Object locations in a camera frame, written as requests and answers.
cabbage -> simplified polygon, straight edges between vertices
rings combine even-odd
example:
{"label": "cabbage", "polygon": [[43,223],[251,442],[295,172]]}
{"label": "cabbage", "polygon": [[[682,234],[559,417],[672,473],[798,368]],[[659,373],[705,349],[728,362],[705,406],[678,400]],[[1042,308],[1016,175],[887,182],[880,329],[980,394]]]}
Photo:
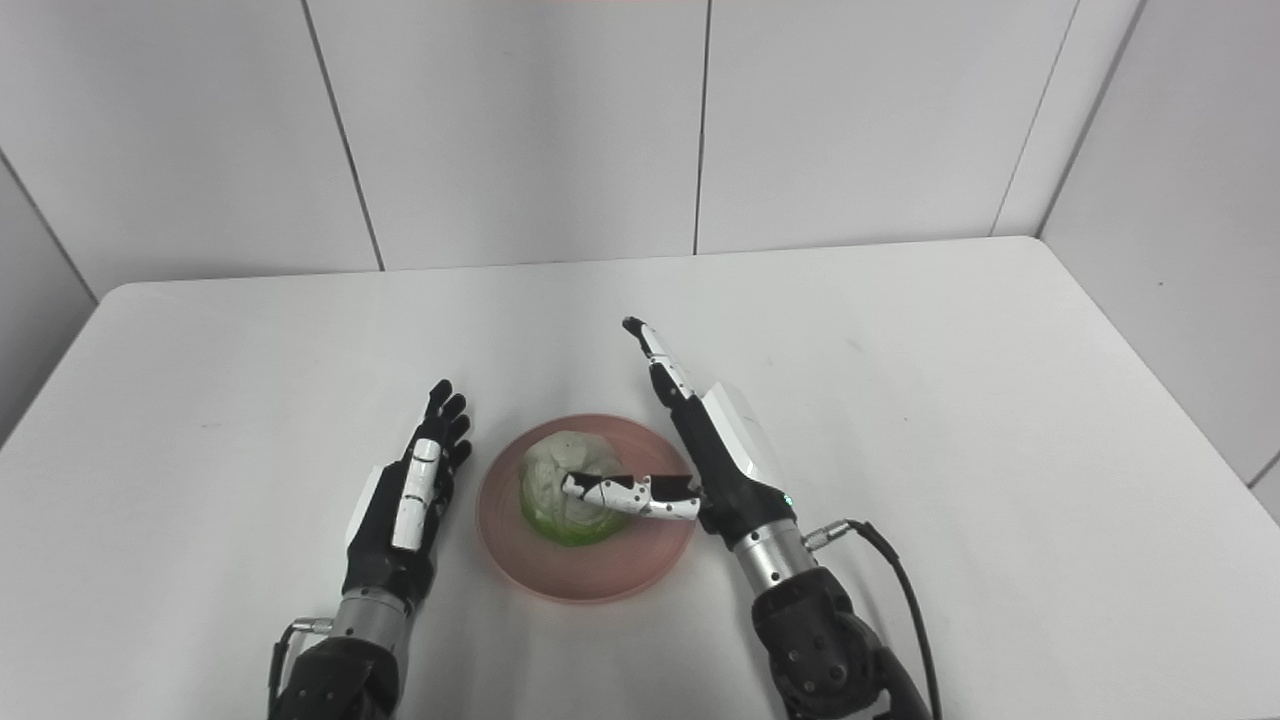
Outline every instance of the cabbage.
{"label": "cabbage", "polygon": [[566,473],[622,475],[609,441],[600,436],[562,430],[534,443],[520,460],[520,511],[543,537],[564,546],[600,542],[630,519],[564,495]]}

pink plate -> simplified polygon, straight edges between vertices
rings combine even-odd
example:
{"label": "pink plate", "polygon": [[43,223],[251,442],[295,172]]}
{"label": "pink plate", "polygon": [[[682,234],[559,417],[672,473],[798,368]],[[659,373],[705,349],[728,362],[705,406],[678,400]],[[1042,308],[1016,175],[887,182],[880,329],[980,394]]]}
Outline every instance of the pink plate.
{"label": "pink plate", "polygon": [[616,534],[582,547],[539,536],[520,514],[516,468],[530,446],[559,430],[595,433],[613,445],[628,473],[689,474],[676,448],[657,433],[613,415],[570,415],[516,438],[498,455],[480,487],[480,542],[504,575],[534,594],[561,602],[609,602],[654,584],[689,544],[694,523],[632,518]]}

black cable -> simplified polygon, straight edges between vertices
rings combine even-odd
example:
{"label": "black cable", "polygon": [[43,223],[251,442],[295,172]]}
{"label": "black cable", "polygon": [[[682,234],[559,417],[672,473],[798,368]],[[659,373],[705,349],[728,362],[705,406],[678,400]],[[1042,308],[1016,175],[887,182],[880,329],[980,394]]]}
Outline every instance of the black cable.
{"label": "black cable", "polygon": [[938,676],[933,670],[933,651],[929,650],[929,635],[924,632],[924,615],[920,612],[920,602],[915,598],[911,580],[906,577],[906,570],[884,536],[879,534],[870,523],[845,520],[849,527],[872,543],[897,575],[899,584],[902,585],[902,594],[906,596],[906,606],[911,610],[911,624],[915,625],[915,638],[920,642],[920,660],[924,662],[924,682],[929,685],[929,708],[933,711],[933,720],[942,720],[942,698],[938,696]]}
{"label": "black cable", "polygon": [[293,639],[293,623],[284,628],[280,642],[271,646],[271,669],[266,673],[266,716],[275,711],[275,701],[280,696],[280,675],[284,674],[284,659],[289,655],[289,641]]}

white table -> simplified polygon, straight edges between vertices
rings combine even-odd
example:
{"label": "white table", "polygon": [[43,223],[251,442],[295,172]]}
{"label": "white table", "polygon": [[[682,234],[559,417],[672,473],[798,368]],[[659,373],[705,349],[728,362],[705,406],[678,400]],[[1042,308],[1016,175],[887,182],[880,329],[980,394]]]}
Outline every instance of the white table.
{"label": "white table", "polygon": [[[270,643],[332,612],[365,475],[449,377],[477,454],[401,716],[777,717],[718,539],[599,607],[479,544],[524,429],[676,439],[626,314],[742,389],[805,527],[896,543],[950,719],[1280,714],[1280,529],[1053,256],[995,238],[116,290],[0,452],[0,716],[262,716]],[[820,559],[923,687],[888,569]]]}

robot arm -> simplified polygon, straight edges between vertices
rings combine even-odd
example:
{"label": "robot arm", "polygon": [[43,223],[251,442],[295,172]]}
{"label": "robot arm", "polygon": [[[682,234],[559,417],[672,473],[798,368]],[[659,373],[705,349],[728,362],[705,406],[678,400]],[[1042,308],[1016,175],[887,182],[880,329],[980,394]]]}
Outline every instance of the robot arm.
{"label": "robot arm", "polygon": [[[453,498],[453,477],[471,455],[466,398],[440,380],[404,455],[383,468],[360,528],[347,546],[342,602],[330,621],[294,621],[271,662],[269,717],[380,720],[399,702],[415,610],[435,578],[431,551]],[[276,697],[292,630],[328,637],[293,665]]]}
{"label": "robot arm", "polygon": [[[778,489],[781,470],[741,396],[721,383],[699,396],[653,328],[636,318],[622,324],[649,359],[654,391],[671,410],[701,486],[690,488],[689,478],[662,478],[662,496],[682,498],[666,503],[658,497],[659,478],[628,484],[630,478],[571,474],[562,486],[564,492],[627,512],[695,515],[708,533],[721,536],[755,593],[751,621],[769,653],[769,670],[790,717],[844,717],[869,707],[887,691],[891,705],[886,717],[941,720],[923,621],[916,630],[929,671],[933,715],[901,662],[854,614],[844,587],[812,552],[854,529],[882,553],[887,550],[886,559],[905,582],[888,543],[869,524],[851,521],[801,536],[791,498]],[[648,497],[641,492],[645,486],[652,487]],[[918,619],[910,584],[904,589]]]}

